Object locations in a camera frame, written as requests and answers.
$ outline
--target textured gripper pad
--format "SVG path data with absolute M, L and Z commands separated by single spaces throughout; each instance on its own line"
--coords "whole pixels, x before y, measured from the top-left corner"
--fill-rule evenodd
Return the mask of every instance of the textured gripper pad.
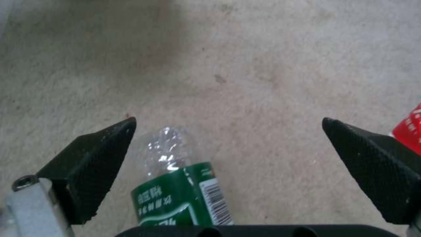
M 84 224 L 110 190 L 136 129 L 128 118 L 96 133 L 77 137 L 38 173 L 53 190 L 70 224 Z
M 421 157 L 393 137 L 325 118 L 323 129 L 360 188 L 394 224 L 409 224 L 421 204 Z

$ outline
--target stain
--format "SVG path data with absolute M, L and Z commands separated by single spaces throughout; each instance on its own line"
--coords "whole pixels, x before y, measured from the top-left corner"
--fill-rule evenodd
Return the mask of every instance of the stain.
M 272 87 L 278 89 L 280 87 L 280 79 L 282 72 L 280 72 L 280 65 L 274 64 L 276 60 L 268 60 L 264 57 L 255 57 L 253 60 L 253 68 L 256 78 Z
M 215 74 L 215 81 L 218 82 L 219 84 L 225 84 L 226 83 L 226 79 L 223 78 L 220 74 Z
M 332 12 L 326 9 L 320 9 L 317 11 L 316 15 L 312 18 L 312 21 L 315 24 L 321 24 L 331 19 L 335 19 L 335 15 Z
M 231 14 L 231 13 L 232 13 L 232 11 L 234 11 L 235 9 L 234 9 L 234 7 L 233 7 L 232 5 L 230 5 L 230 4 L 226 4 L 226 3 L 223 3 L 223 4 L 221 4 L 221 5 L 219 6 L 219 10 L 220 10 L 221 12 L 225 13 L 225 15 L 229 15 L 229 14 Z

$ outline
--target metal bolt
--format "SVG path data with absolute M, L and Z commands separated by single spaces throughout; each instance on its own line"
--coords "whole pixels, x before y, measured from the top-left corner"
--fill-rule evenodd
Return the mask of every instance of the metal bolt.
M 35 175 L 25 175 L 13 182 L 12 190 L 17 192 L 36 183 L 38 183 L 38 178 Z

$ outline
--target green bottle label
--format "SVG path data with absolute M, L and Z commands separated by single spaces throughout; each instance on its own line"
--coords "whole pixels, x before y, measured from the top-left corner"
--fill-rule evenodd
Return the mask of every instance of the green bottle label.
M 209 162 L 157 177 L 131 195 L 140 226 L 233 224 Z

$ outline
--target beige carpet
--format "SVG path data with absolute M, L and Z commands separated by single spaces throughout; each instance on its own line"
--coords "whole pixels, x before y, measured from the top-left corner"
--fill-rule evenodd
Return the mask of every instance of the beige carpet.
M 182 125 L 237 224 L 368 224 L 397 234 L 321 129 L 389 131 L 421 102 L 417 0 L 15 0 L 0 43 L 0 201 L 78 135 L 135 116 L 98 215 L 135 226 L 138 137 Z

